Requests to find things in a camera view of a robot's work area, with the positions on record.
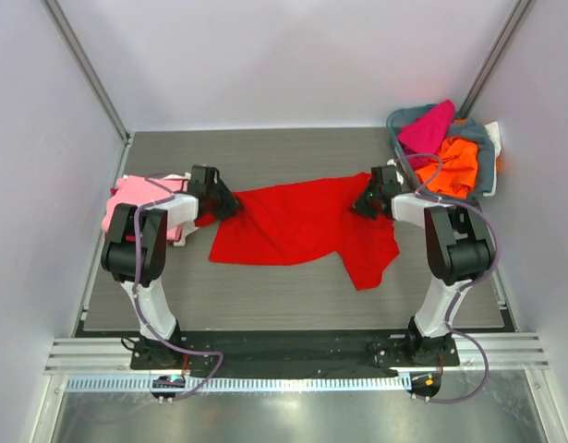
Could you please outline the red t shirt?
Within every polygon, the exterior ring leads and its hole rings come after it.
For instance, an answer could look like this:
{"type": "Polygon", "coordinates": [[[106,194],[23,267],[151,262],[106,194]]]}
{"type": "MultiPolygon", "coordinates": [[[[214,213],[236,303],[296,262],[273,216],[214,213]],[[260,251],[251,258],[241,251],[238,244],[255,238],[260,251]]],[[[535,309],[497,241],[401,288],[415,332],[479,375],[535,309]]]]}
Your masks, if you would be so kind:
{"type": "Polygon", "coordinates": [[[339,255],[356,290],[381,284],[399,256],[393,222],[352,211],[371,175],[359,173],[269,186],[235,194],[241,210],[225,221],[211,214],[195,224],[217,224],[209,259],[216,263],[292,266],[339,255]]]}

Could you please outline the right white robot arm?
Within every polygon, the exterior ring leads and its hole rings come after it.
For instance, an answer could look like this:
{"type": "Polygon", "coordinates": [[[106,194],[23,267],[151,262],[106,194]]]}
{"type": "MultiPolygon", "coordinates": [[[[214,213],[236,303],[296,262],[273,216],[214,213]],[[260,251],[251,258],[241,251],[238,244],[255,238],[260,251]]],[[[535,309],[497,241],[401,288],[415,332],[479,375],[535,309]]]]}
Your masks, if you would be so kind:
{"type": "Polygon", "coordinates": [[[480,210],[463,201],[419,190],[406,193],[394,165],[371,170],[352,210],[372,220],[383,216],[421,228],[431,273],[424,301],[409,319],[405,336],[367,345],[372,363],[382,368],[441,364],[455,352],[455,313],[472,285],[489,274],[496,261],[488,222],[480,210]]]}

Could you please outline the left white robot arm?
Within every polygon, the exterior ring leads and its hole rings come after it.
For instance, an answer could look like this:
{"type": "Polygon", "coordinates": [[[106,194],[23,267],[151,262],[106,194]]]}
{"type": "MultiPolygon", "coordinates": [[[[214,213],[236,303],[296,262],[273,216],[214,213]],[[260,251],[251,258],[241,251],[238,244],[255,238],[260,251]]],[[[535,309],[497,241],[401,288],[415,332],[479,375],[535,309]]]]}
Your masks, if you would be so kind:
{"type": "Polygon", "coordinates": [[[123,175],[107,200],[101,266],[134,307],[139,336],[125,339],[136,369],[171,369],[186,360],[178,320],[162,283],[171,245],[182,246],[204,222],[235,216],[241,204],[217,168],[152,176],[123,175]]]}

